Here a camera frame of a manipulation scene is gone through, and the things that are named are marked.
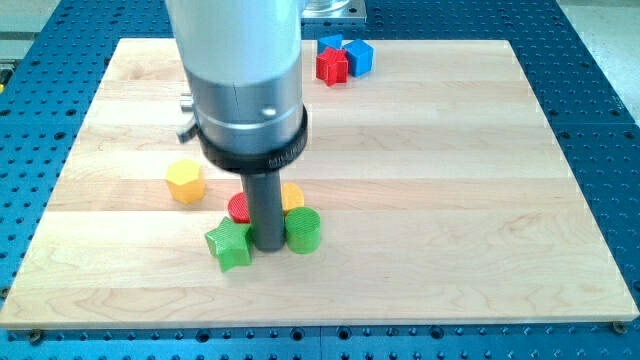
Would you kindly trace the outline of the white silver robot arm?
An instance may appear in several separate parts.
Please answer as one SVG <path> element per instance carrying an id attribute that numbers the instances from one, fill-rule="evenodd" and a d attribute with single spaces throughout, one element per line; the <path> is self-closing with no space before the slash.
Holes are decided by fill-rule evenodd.
<path id="1" fill-rule="evenodd" d="M 293 162 L 307 141 L 299 0 L 167 0 L 193 99 L 179 138 L 251 175 Z"/>

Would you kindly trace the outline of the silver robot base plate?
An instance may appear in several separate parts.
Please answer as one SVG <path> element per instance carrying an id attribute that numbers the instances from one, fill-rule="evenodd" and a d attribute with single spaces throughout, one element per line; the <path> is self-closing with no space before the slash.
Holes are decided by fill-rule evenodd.
<path id="1" fill-rule="evenodd" d="M 304 23 L 364 23 L 365 0 L 308 0 L 302 13 Z"/>

